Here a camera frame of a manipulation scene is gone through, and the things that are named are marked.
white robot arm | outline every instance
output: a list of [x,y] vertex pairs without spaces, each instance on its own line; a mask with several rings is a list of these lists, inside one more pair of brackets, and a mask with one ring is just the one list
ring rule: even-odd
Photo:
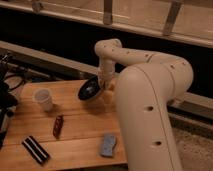
[[122,48],[118,39],[99,41],[99,85],[106,89],[115,62],[128,66],[118,77],[115,99],[130,171],[182,171],[167,102],[193,80],[183,58]]

gray eraser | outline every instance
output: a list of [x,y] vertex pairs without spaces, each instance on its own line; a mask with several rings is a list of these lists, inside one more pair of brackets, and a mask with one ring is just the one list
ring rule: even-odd
[[116,137],[113,134],[104,134],[100,155],[103,157],[113,157],[113,149],[116,145]]

black cable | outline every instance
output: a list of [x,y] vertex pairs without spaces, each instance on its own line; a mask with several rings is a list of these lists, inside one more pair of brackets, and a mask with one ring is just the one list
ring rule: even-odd
[[17,89],[18,87],[20,87],[21,85],[25,84],[25,82],[26,82],[24,75],[21,75],[21,74],[7,75],[7,76],[4,77],[4,81],[6,81],[9,78],[13,78],[13,77],[20,77],[21,81],[17,85],[15,85],[14,87],[9,88],[8,92],[11,92],[11,91]]

white cup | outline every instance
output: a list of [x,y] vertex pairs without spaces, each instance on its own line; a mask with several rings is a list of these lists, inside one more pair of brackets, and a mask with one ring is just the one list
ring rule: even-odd
[[51,93],[48,89],[43,88],[36,90],[33,99],[45,112],[48,112],[53,108]]

wood grain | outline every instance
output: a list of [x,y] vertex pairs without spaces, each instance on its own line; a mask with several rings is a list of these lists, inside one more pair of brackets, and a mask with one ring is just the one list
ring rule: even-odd
[[[0,151],[3,170],[61,170],[126,163],[119,124],[114,107],[113,91],[82,102],[78,90],[84,81],[30,83],[24,86],[20,103],[12,118],[4,147]],[[33,93],[39,88],[51,91],[54,108],[43,112],[33,102]],[[58,140],[53,136],[55,117],[64,115],[64,125]],[[114,158],[99,155],[104,133],[118,138]],[[48,151],[51,159],[41,167],[21,145],[29,135],[34,136]]]

